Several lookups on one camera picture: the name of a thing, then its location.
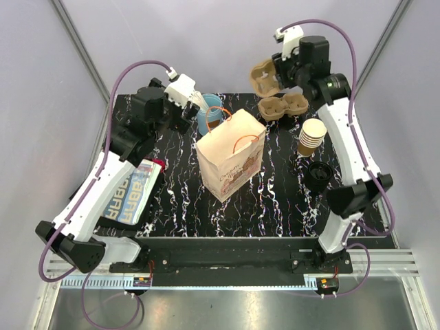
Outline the pulp cup carrier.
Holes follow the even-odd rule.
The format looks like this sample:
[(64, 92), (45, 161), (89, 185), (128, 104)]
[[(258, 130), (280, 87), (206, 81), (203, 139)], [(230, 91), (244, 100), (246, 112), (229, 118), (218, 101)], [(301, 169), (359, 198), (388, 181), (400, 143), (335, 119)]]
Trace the pulp cup carrier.
[(262, 98), (272, 97), (285, 88), (278, 79), (272, 59), (264, 60), (251, 69), (250, 83), (255, 93)]
[(309, 102), (300, 93), (285, 93), (282, 97), (263, 98), (258, 102), (258, 110), (267, 121), (275, 121), (283, 116), (299, 116), (308, 111)]

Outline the printed kraft paper bag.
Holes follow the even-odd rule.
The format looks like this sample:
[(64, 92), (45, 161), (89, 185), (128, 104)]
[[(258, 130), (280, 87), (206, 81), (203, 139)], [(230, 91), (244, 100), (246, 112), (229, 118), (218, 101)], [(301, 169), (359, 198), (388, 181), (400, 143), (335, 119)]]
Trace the printed kraft paper bag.
[(266, 127), (239, 109), (195, 145), (202, 183), (221, 203), (258, 174)]

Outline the stacked black cup lids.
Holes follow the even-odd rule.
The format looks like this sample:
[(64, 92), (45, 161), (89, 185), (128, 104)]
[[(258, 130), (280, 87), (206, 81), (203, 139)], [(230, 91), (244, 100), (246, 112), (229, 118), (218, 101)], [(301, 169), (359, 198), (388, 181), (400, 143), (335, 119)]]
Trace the stacked black cup lids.
[(308, 166), (304, 185), (313, 193), (322, 193), (333, 177), (333, 168), (324, 162), (312, 162)]

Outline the stacked paper coffee cups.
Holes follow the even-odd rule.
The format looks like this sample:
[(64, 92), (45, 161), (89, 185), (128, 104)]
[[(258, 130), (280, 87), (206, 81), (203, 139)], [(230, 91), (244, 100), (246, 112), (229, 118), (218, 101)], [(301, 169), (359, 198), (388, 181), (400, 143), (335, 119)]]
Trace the stacked paper coffee cups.
[(321, 145), (327, 134), (327, 128), (323, 121), (311, 118), (302, 124), (298, 138), (298, 154), (309, 157)]

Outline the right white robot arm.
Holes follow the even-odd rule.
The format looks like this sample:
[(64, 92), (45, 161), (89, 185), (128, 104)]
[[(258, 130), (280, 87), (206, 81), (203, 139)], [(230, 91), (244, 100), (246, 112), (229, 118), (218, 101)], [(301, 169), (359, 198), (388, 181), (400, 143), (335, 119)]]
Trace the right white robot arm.
[(331, 209), (319, 236), (320, 251), (312, 255), (319, 272), (336, 266), (336, 255), (346, 249), (347, 238), (366, 208), (393, 185), (372, 160), (351, 104), (352, 88), (344, 74), (331, 73), (329, 42), (323, 36), (305, 36), (296, 26), (279, 33), (283, 44), (272, 57), (281, 88), (300, 87), (324, 122), (341, 169), (342, 186), (327, 193)]

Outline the red fabric item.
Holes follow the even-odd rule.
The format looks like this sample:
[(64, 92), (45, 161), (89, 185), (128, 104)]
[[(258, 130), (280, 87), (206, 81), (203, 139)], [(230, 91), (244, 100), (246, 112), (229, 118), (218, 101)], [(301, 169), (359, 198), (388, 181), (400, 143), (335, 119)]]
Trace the red fabric item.
[(161, 166), (161, 172), (163, 173), (166, 170), (166, 162), (161, 159), (152, 159), (152, 162)]

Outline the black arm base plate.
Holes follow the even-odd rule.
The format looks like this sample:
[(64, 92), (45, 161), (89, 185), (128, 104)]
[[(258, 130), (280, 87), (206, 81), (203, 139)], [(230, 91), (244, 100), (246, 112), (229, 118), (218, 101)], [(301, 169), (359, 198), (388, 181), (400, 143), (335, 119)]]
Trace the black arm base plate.
[(149, 238), (140, 243), (143, 250), (138, 262), (118, 262), (110, 266), (110, 272), (145, 272), (149, 261), (154, 263), (155, 273), (184, 267), (275, 267), (295, 274), (353, 272), (347, 251), (325, 254), (316, 238)]

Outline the blue cylindrical stirrer holder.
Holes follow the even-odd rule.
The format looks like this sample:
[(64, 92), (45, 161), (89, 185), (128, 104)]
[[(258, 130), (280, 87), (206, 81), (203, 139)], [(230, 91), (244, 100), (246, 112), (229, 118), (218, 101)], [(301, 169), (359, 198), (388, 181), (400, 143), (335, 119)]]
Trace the blue cylindrical stirrer holder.
[(212, 93), (205, 93), (202, 96), (208, 107), (212, 107), (208, 113), (203, 109), (200, 109), (197, 113), (198, 132), (201, 135), (205, 135), (208, 132), (208, 128), (214, 129), (222, 123), (223, 112), (221, 108), (223, 107), (223, 101)]

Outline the black marble pattern mat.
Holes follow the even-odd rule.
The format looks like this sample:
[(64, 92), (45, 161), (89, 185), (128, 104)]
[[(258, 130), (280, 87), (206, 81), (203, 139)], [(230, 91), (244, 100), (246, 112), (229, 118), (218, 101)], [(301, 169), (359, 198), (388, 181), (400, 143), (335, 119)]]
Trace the black marble pattern mat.
[(330, 139), (311, 157), (297, 156), (302, 123), (312, 113), (284, 116), (265, 124), (260, 172), (224, 202), (202, 184), (195, 150), (196, 126), (180, 135), (166, 131), (152, 157), (166, 163), (164, 180), (135, 231), (144, 237), (314, 237), (327, 221), (323, 194), (308, 190), (303, 179), (312, 162), (333, 169), (330, 188), (341, 184), (340, 167)]

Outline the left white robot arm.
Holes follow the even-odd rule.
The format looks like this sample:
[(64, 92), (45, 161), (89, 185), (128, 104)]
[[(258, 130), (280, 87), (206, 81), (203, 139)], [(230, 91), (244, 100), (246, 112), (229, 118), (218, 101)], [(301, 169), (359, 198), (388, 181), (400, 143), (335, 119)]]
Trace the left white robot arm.
[(165, 129), (187, 132), (199, 107), (194, 100), (195, 81), (179, 75), (168, 86), (156, 78), (135, 94), (117, 95), (110, 140), (100, 152), (96, 165), (67, 207), (52, 221), (40, 221), (36, 235), (45, 249), (86, 274), (101, 263), (124, 263), (133, 272), (148, 265), (148, 255), (127, 236), (94, 237), (107, 204), (124, 180), (153, 150)]

